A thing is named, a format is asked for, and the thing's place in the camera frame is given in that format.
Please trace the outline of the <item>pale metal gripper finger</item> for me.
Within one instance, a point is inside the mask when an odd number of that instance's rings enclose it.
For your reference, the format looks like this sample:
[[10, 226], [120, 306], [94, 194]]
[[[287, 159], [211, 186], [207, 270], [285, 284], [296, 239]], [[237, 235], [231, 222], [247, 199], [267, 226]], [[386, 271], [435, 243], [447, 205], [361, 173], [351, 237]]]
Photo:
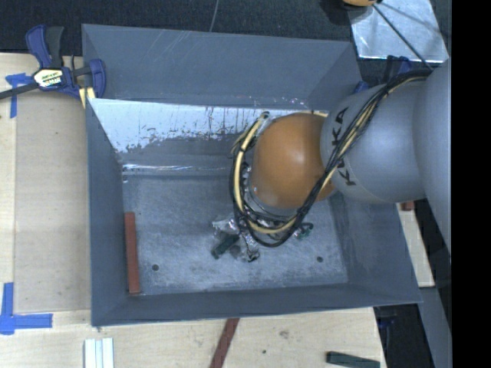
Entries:
[[239, 227], [234, 219], [222, 219], [213, 222], [213, 228], [217, 233], [239, 234]]
[[249, 233], [239, 235], [239, 245], [244, 261], [253, 262], [260, 257], [259, 244]]

